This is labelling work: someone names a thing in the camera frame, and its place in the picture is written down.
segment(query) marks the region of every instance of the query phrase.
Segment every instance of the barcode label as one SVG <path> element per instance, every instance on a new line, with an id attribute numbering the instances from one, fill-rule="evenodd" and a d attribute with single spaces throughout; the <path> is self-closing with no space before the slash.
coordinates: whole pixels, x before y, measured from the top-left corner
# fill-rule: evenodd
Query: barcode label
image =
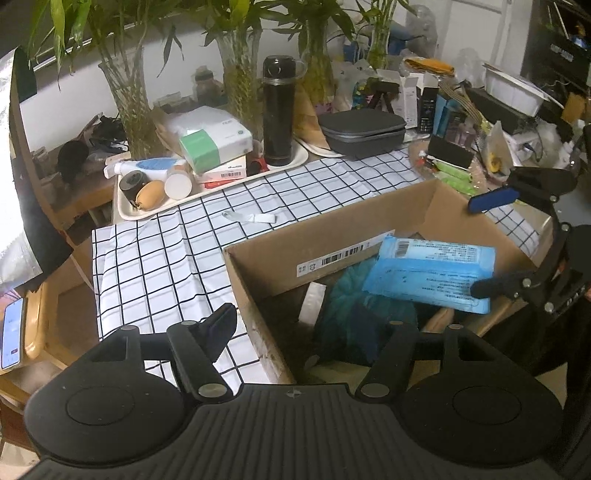
<path id="1" fill-rule="evenodd" d="M 232 177 L 240 177 L 240 176 L 242 176 L 242 172 L 239 172 L 239 171 L 231 171 L 228 173 L 222 173 L 222 175 L 221 175 L 221 177 L 223 179 L 229 179 Z"/>
<path id="2" fill-rule="evenodd" d="M 331 255 L 322 259 L 322 265 L 328 265 L 329 263 L 336 262 L 343 258 L 343 254 Z"/>
<path id="3" fill-rule="evenodd" d="M 398 244 L 396 245 L 396 252 L 394 254 L 394 258 L 404 257 L 408 252 L 409 246 L 410 246 L 410 241 L 398 240 Z"/>
<path id="4" fill-rule="evenodd" d="M 301 277 L 302 275 L 306 275 L 311 273 L 319 268 L 324 268 L 327 265 L 332 265 L 335 262 L 343 260 L 345 258 L 350 257 L 351 255 L 358 254 L 362 252 L 364 249 L 372 247 L 374 245 L 378 245 L 384 240 L 388 233 L 382 233 L 381 235 L 375 236 L 366 240 L 365 242 L 361 242 L 356 245 L 351 245 L 350 247 L 343 248 L 342 250 L 338 250 L 336 252 L 332 252 L 330 255 L 325 255 L 320 258 L 316 258 L 315 260 L 311 260 L 309 262 L 302 263 L 297 266 L 296 269 L 296 276 Z"/>
<path id="5" fill-rule="evenodd" d="M 355 255 L 357 252 L 361 252 L 363 250 L 363 245 L 359 245 L 358 247 L 353 247 L 350 250 L 345 252 L 345 256 L 348 257 L 349 255 Z"/>

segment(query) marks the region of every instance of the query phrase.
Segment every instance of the tan oval object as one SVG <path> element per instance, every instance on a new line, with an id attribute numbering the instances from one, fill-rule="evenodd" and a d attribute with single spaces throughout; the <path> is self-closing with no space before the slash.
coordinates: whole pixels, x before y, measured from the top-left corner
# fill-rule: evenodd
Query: tan oval object
<path id="1" fill-rule="evenodd" d="M 141 210 L 153 210 L 159 206 L 165 198 L 164 182 L 161 180 L 153 180 L 138 192 L 135 202 Z"/>

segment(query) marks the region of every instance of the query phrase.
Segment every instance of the glass vase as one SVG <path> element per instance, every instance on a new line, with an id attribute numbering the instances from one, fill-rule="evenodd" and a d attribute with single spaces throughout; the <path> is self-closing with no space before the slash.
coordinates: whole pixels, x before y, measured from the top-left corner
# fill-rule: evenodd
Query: glass vase
<path id="1" fill-rule="evenodd" d="M 123 123 L 133 160 L 160 157 L 164 147 L 156 134 L 144 82 L 143 48 L 111 53 L 101 50 L 105 74 Z"/>
<path id="2" fill-rule="evenodd" d="M 374 16 L 371 46 L 367 56 L 368 63 L 373 69 L 385 69 L 388 65 L 388 42 L 390 39 L 390 25 L 394 17 L 397 0 L 387 0 L 383 9 Z"/>
<path id="3" fill-rule="evenodd" d="M 335 97 L 335 79 L 326 43 L 326 28 L 326 20 L 306 22 L 307 44 L 301 55 L 307 66 L 302 85 L 316 113 L 330 111 Z"/>
<path id="4" fill-rule="evenodd" d="M 216 37 L 223 64 L 229 112 L 262 140 L 262 116 L 256 92 L 256 66 L 261 30 L 238 28 Z"/>

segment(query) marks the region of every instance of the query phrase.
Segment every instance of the white strap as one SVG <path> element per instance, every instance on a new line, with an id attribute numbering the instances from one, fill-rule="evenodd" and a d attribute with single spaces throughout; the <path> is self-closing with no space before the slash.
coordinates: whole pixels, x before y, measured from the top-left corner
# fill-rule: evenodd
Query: white strap
<path id="1" fill-rule="evenodd" d="M 277 217 L 273 213 L 244 213 L 234 212 L 233 210 L 226 210 L 222 212 L 222 216 L 232 222 L 249 222 L 249 223 L 276 223 Z"/>

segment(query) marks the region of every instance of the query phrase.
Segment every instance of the white checkered tablecloth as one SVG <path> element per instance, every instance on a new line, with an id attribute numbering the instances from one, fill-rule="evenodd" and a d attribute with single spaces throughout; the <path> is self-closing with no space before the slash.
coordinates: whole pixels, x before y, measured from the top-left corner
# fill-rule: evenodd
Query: white checkered tablecloth
<path id="1" fill-rule="evenodd" d="M 235 242 L 418 183 L 406 150 L 361 161 L 323 158 L 262 179 L 229 187 L 148 220 L 124 222 L 93 233 L 93 269 L 99 336 L 122 325 L 142 333 L 208 317 L 235 304 L 222 249 Z M 237 223 L 222 212 L 274 213 L 277 223 Z M 526 254 L 538 232 L 510 206 L 488 214 Z M 146 369 L 175 383 L 170 364 Z M 238 329 L 215 364 L 236 392 L 242 382 L 268 382 L 239 318 Z"/>

